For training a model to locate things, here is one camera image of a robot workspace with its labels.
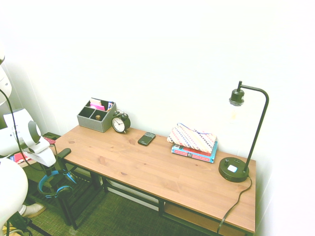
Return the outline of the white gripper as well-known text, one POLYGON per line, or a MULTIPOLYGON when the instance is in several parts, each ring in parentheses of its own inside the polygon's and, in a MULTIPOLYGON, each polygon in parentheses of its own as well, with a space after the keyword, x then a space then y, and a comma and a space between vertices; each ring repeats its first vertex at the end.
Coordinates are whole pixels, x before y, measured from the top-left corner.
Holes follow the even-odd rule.
POLYGON ((25 149, 24 154, 32 160, 40 163, 39 165, 45 175, 49 175, 49 167, 51 173, 58 171, 54 165, 56 162, 55 156, 49 146, 35 145, 25 149))

